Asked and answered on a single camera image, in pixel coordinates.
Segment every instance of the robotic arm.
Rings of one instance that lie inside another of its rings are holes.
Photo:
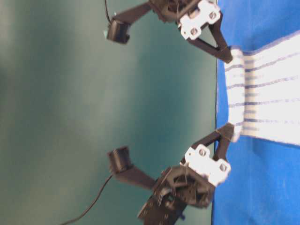
[[[174,225],[179,218],[184,218],[182,213],[187,205],[209,206],[215,188],[227,179],[231,170],[225,156],[233,130],[234,126],[227,123],[195,142],[180,165],[168,167],[157,180],[131,163],[127,147],[108,153],[111,171],[118,180],[153,192],[138,214],[144,225]],[[207,146],[215,141],[218,147],[210,158]]]
[[[220,8],[208,0],[148,0],[115,15],[109,24],[106,38],[126,44],[129,40],[130,26],[150,10],[153,10],[163,22],[178,24],[182,36],[190,44],[227,63],[232,60],[230,49],[220,30],[223,15]],[[207,26],[217,47],[199,38],[202,30]]]

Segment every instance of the cloth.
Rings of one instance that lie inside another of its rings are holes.
[[[227,44],[245,52],[300,30],[297,0],[218,0],[218,5],[224,15],[221,30]],[[218,60],[216,126],[221,127],[228,118],[224,63]],[[241,135],[227,152],[232,170],[216,188],[212,224],[300,224],[299,158],[299,146]]]
[[[300,145],[300,31],[225,64],[232,141],[249,135]]]

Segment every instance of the black plastic arm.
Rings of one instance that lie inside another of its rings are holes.
[[[214,47],[199,38],[197,38],[196,40],[192,40],[192,39],[188,38],[187,41],[190,44],[207,52],[208,54],[211,54],[212,56],[214,56],[226,63],[229,63],[231,60],[233,60],[233,57],[231,55],[230,48],[227,46],[227,43],[221,32],[222,18],[223,18],[223,14],[221,13],[221,17],[217,22],[215,22],[214,24],[208,25],[208,27],[211,31],[211,34],[217,43],[217,47]]]
[[[217,161],[218,159],[222,158],[227,161],[226,152],[230,144],[231,138],[233,136],[233,132],[234,132],[233,124],[226,123],[221,128],[215,130],[211,134],[195,142],[191,147],[193,149],[196,149],[200,144],[203,144],[204,146],[207,147],[210,144],[214,143],[215,141],[218,141],[218,146],[213,156],[213,159]],[[181,160],[181,163],[185,164],[185,158]]]
[[[108,158],[111,172],[116,179],[152,190],[155,180],[131,163],[128,147],[122,147],[109,152]]]
[[[112,23],[109,25],[106,38],[114,42],[126,44],[129,40],[129,27],[150,10],[150,5],[148,2],[145,2],[139,6],[115,15],[112,18]]]

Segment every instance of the screw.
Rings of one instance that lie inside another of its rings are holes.
[[[214,13],[214,12],[210,13],[210,19],[213,20],[214,18],[216,18],[216,16],[217,16],[216,13]]]
[[[204,149],[200,149],[199,150],[199,154],[200,154],[200,156],[205,156],[206,155],[206,151]]]
[[[221,164],[220,169],[225,172],[227,170],[227,166],[225,166],[224,164]]]
[[[191,34],[195,35],[196,33],[198,33],[198,30],[196,28],[191,29]]]

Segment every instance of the blue table surface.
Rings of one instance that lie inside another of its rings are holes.
[[[252,51],[300,30],[300,1],[219,0],[228,45]],[[223,62],[217,64],[217,127],[228,120]],[[214,225],[300,224],[300,148],[241,136],[228,180],[216,189]]]

